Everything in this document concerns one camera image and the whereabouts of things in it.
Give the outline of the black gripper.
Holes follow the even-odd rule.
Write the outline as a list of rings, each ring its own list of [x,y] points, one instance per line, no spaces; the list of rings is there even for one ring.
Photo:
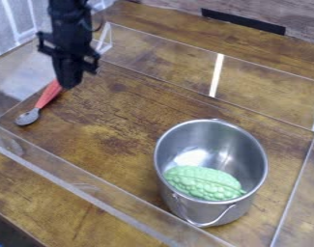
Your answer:
[[[83,78],[83,71],[95,73],[99,55],[90,46],[91,6],[87,0],[48,0],[47,13],[52,31],[36,33],[38,51],[52,57],[58,84],[74,88]]]

